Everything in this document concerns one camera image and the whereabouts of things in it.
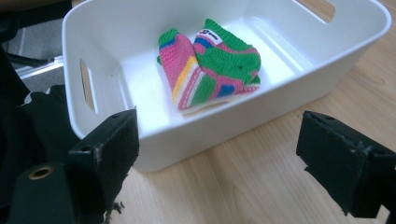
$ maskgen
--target white plastic bin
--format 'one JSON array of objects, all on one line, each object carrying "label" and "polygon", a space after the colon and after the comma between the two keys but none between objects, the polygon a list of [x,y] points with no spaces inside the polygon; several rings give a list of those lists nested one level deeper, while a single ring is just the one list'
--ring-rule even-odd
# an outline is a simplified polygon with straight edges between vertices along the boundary
[{"label": "white plastic bin", "polygon": [[[375,0],[332,0],[326,23],[294,0],[91,0],[64,19],[70,122],[83,138],[108,116],[136,107],[140,156],[150,172],[201,152],[328,93],[390,27]],[[193,40],[210,18],[262,56],[260,88],[182,116],[157,64],[158,37]]]}]

